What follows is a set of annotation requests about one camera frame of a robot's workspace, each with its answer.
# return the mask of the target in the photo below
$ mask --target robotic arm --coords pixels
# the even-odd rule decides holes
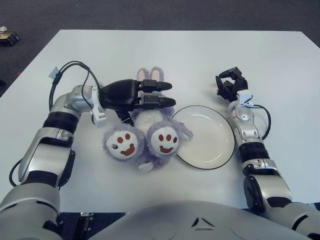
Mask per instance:
[[[306,204],[292,202],[290,189],[265,148],[263,139],[268,133],[261,136],[255,126],[251,109],[256,105],[251,102],[253,95],[241,71],[237,67],[231,68],[215,78],[217,94],[230,101],[229,112],[242,160],[248,207],[280,225],[318,239],[320,212]],[[231,78],[234,83],[222,83],[223,78]]]
[[[60,96],[21,160],[20,184],[0,204],[1,239],[61,240],[58,188],[71,176],[76,156],[71,147],[81,114],[92,111],[94,123],[101,127],[106,122],[105,109],[112,109],[124,122],[133,125],[128,111],[176,104],[166,97],[140,98],[138,91],[151,93],[171,88],[166,82],[127,79],[100,90],[97,85],[78,85]]]

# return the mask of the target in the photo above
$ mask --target purple plush bunny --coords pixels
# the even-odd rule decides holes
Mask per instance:
[[[137,73],[137,79],[163,82],[164,73],[159,67],[154,67],[151,74],[142,68]],[[163,96],[159,92],[152,94]],[[119,162],[135,163],[141,172],[160,168],[177,154],[183,134],[190,139],[193,137],[193,133],[183,123],[171,118],[173,113],[173,107],[136,109],[131,114],[134,127],[121,124],[107,132],[103,138],[103,148]]]

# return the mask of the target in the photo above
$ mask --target plate rim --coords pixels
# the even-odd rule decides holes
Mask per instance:
[[[177,155],[178,158],[181,159],[184,163],[186,163],[187,165],[189,165],[189,166],[191,166],[191,167],[193,167],[193,168],[195,168],[195,169],[200,169],[200,170],[214,170],[214,169],[221,168],[221,167],[224,166],[227,162],[229,162],[229,160],[232,158],[232,156],[233,156],[234,153],[235,153],[235,148],[236,148],[235,133],[234,133],[234,131],[233,131],[230,123],[229,123],[229,122],[227,121],[227,119],[226,119],[224,116],[222,116],[222,114],[220,114],[218,111],[212,109],[211,107],[203,106],[203,105],[189,105],[189,106],[185,106],[185,107],[181,108],[180,110],[178,110],[178,111],[172,116],[172,119],[174,119],[174,116],[175,116],[177,113],[179,113],[179,112],[182,111],[183,109],[186,109],[186,108],[189,108],[189,107],[203,107],[203,108],[207,108],[207,109],[210,109],[210,110],[216,112],[216,113],[219,114],[221,117],[223,117],[223,119],[224,119],[224,120],[227,122],[227,124],[229,125],[229,127],[230,127],[230,129],[231,129],[231,132],[232,132],[232,135],[233,135],[233,150],[232,150],[232,153],[231,153],[229,159],[228,159],[224,164],[222,164],[222,165],[220,165],[220,166],[217,166],[217,167],[214,167],[214,168],[201,168],[201,167],[193,166],[193,165],[191,165],[190,163],[188,163],[188,162],[186,162],[185,160],[183,160],[183,158],[180,157],[178,153],[177,153],[176,155]]]

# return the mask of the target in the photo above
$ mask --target pink inner ear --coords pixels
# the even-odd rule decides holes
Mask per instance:
[[[138,81],[143,81],[144,79],[146,79],[145,72],[141,69],[138,72]]]
[[[151,75],[152,80],[160,81],[160,72],[158,70],[153,70]]]

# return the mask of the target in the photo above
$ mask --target gray carpet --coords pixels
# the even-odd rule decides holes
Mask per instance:
[[[60,29],[302,31],[320,46],[320,1],[2,0],[2,25],[21,40],[0,46],[0,96]]]

